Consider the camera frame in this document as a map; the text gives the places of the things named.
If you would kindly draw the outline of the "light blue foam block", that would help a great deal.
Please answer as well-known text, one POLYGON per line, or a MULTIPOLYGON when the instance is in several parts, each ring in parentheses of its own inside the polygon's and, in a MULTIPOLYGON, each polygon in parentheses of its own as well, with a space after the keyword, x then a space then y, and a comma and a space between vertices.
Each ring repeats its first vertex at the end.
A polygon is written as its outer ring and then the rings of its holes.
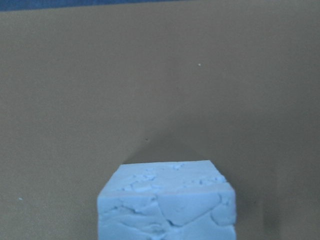
POLYGON ((100 240, 234 240, 236 193, 209 160, 122 164, 97 197, 100 240))

